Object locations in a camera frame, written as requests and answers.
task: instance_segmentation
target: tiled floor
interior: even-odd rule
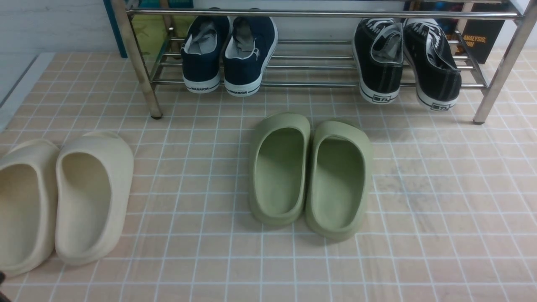
[[[493,53],[488,66],[499,59]],[[15,302],[534,301],[536,70],[537,52],[525,51],[483,126],[471,124],[480,92],[428,113],[412,89],[376,106],[350,89],[261,89],[243,99],[159,87],[165,115],[152,120],[125,60],[58,54],[0,134],[1,152],[33,138],[61,146],[94,129],[119,132],[136,157],[124,234],[98,262],[69,267],[53,256],[2,290]],[[334,243],[303,219],[277,229],[249,213],[249,135],[284,110],[313,124],[353,120],[374,144],[355,238]]]

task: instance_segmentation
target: black sneaker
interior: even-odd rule
[[[224,53],[224,84],[229,94],[253,95],[278,44],[278,29],[270,17],[238,17]]]
[[[393,19],[363,19],[354,32],[352,54],[360,93],[370,103],[389,104],[399,94],[403,74],[403,27]]]
[[[220,54],[231,33],[229,17],[197,17],[181,48],[183,81],[190,92],[204,94],[220,84]]]
[[[403,32],[419,101],[434,111],[449,110],[457,103],[462,80],[446,35],[434,19],[407,19]]]

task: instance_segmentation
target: slide sandal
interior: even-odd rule
[[[0,271],[30,271],[54,250],[58,191],[52,142],[24,142],[0,160]]]
[[[304,206],[310,125],[295,113],[277,113],[254,129],[250,145],[250,209],[268,225],[295,221]]]
[[[131,149],[112,132],[90,132],[63,147],[56,163],[61,260],[82,265],[112,251],[123,230],[133,169]]]
[[[371,181],[373,146],[341,121],[321,123],[313,138],[306,223],[327,238],[345,240],[360,227]]]

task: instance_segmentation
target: metal shoe rack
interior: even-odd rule
[[[270,16],[270,17],[331,17],[331,18],[450,18],[459,20],[477,19],[477,20],[512,20],[517,29],[509,43],[503,58],[492,77],[487,81],[481,67],[477,61],[469,55],[456,56],[457,61],[464,61],[465,65],[459,66],[461,71],[469,71],[475,79],[475,83],[463,83],[463,89],[479,89],[483,93],[483,99],[474,115],[474,123],[481,125],[485,123],[496,98],[498,97],[511,69],[513,68],[524,44],[526,43],[531,31],[537,20],[537,0],[530,0],[526,10],[522,10],[517,3],[512,0],[469,0],[468,3],[505,3],[509,9],[502,12],[470,12],[468,7],[462,12],[438,12],[438,11],[291,11],[291,10],[210,10],[210,9],[170,9],[168,0],[160,0],[160,9],[142,9],[139,8],[140,0],[112,0],[112,5],[117,22],[120,27],[121,37],[125,44],[127,54],[133,64],[134,70],[140,81],[141,90],[147,101],[151,117],[159,119],[162,117],[162,111],[159,108],[158,100],[155,95],[156,85],[177,85],[183,84],[183,80],[162,79],[161,73],[163,68],[181,67],[182,63],[178,60],[168,60],[169,58],[180,59],[180,45],[182,37],[175,35],[174,23],[172,16]],[[448,2],[460,2],[459,0],[447,0]],[[167,29],[168,37],[161,48],[155,64],[151,71],[148,70],[140,46],[137,42],[132,26],[132,20],[136,15],[161,15],[163,16],[164,26]],[[459,31],[455,32],[457,40],[449,41],[450,44],[462,45],[468,49],[462,35]],[[348,45],[349,41],[318,41],[318,40],[284,40],[280,39],[279,44],[295,45]],[[282,66],[277,64],[278,60],[351,60],[351,56],[332,56],[332,55],[274,55],[268,68],[274,69],[325,69],[341,70],[355,69],[355,66]],[[266,87],[356,87],[358,83],[344,82],[269,82],[264,81],[262,86]],[[415,83],[402,83],[402,87],[414,87]]]

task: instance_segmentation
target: navy blue sneaker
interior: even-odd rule
[[[220,54],[231,33],[229,17],[197,17],[190,25],[181,48],[183,81],[196,94],[205,94],[220,84]]]
[[[259,90],[265,68],[278,44],[270,17],[238,17],[224,53],[224,84],[228,93],[250,96]]]

